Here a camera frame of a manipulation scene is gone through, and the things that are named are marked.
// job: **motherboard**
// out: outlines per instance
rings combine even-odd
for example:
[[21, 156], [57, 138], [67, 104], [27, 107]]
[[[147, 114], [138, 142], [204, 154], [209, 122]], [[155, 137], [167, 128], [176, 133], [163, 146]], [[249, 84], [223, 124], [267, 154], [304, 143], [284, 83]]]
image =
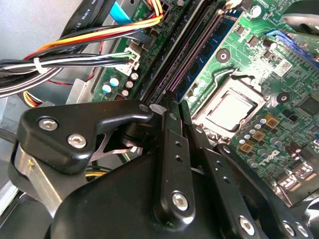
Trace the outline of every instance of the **motherboard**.
[[[150, 105], [174, 91], [212, 145], [232, 145], [270, 186], [289, 195], [319, 182], [319, 33], [289, 24], [300, 2], [161, 2], [163, 21], [146, 30], [151, 44], [120, 40], [115, 52], [134, 54], [132, 63], [106, 69], [93, 101]], [[149, 13], [141, 0], [132, 20]]]

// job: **blue ram module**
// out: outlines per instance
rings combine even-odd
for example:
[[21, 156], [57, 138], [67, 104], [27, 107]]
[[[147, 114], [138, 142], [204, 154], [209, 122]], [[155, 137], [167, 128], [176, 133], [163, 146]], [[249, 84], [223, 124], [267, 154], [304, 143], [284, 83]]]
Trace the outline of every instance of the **blue ram module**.
[[219, 25], [216, 27], [216, 30], [213, 32], [212, 36], [204, 45], [200, 54], [194, 60], [192, 66], [188, 69], [186, 76], [182, 79], [182, 81], [175, 89], [179, 101], [184, 97], [188, 89], [195, 82], [199, 73], [205, 67], [206, 63], [228, 36], [231, 29], [234, 27], [235, 23], [242, 15], [242, 12], [243, 11], [241, 10], [231, 10], [222, 17]]
[[319, 62], [315, 61], [307, 52], [302, 50], [290, 37], [288, 37], [284, 32], [280, 30], [272, 30], [266, 33], [266, 36], [273, 36], [280, 40], [290, 48], [292, 48], [298, 55], [303, 57], [307, 62], [319, 69]]

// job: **cable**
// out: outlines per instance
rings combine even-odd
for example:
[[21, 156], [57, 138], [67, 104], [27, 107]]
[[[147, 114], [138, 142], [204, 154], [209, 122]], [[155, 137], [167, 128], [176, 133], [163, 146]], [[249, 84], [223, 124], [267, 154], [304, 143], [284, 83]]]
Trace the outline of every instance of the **cable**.
[[5, 129], [0, 128], [0, 138], [4, 139], [5, 141], [8, 141], [10, 143], [16, 142], [16, 136], [14, 133], [11, 133]]

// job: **screw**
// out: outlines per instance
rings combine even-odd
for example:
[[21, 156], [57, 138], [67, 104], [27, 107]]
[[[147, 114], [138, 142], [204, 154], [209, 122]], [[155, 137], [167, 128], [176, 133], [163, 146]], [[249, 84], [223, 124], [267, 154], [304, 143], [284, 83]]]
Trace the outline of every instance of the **screw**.
[[196, 126], [196, 128], [195, 128], [195, 129], [196, 129], [196, 131], [197, 131], [197, 132], [199, 132], [199, 133], [203, 133], [203, 130], [202, 130], [199, 126]]
[[140, 104], [139, 107], [144, 112], [148, 112], [149, 111], [149, 108], [147, 106], [145, 106], [145, 105]]
[[49, 118], [41, 119], [38, 124], [41, 129], [47, 131], [53, 131], [58, 128], [58, 123], [55, 120]]
[[253, 235], [255, 233], [255, 229], [250, 221], [248, 221], [247, 218], [244, 216], [239, 217], [239, 223], [242, 229], [244, 229], [245, 232], [247, 232], [248, 235]]
[[227, 152], [227, 153], [230, 153], [230, 150], [228, 147], [224, 146], [223, 149]]
[[74, 148], [84, 148], [86, 145], [86, 140], [79, 134], [72, 134], [68, 137], [68, 143]]
[[131, 74], [131, 79], [132, 79], [133, 81], [136, 81], [138, 78], [139, 78], [138, 73], [133, 72], [133, 73]]
[[169, 113], [169, 116], [170, 116], [173, 120], [177, 120], [177, 117], [176, 117], [173, 113]]
[[186, 197], [181, 193], [173, 193], [172, 196], [174, 205], [181, 211], [185, 211], [188, 208], [188, 202]]
[[294, 230], [292, 229], [292, 227], [291, 227], [288, 223], [285, 223], [285, 222], [284, 222], [284, 227], [285, 227], [285, 229], [288, 231], [288, 233], [289, 233], [291, 236], [294, 236], [294, 235], [295, 235]]
[[302, 233], [302, 235], [304, 235], [306, 238], [309, 237], [309, 235], [308, 235], [307, 231], [304, 229], [304, 227], [301, 226], [299, 223], [297, 223], [297, 225], [298, 225], [297, 228]]

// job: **cpu socket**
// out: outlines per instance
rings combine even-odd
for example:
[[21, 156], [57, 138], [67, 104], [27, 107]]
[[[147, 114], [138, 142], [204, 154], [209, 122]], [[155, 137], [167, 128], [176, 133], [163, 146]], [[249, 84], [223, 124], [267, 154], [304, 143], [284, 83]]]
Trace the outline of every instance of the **cpu socket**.
[[238, 76], [229, 76], [197, 112], [196, 124], [232, 138], [266, 103], [263, 95]]

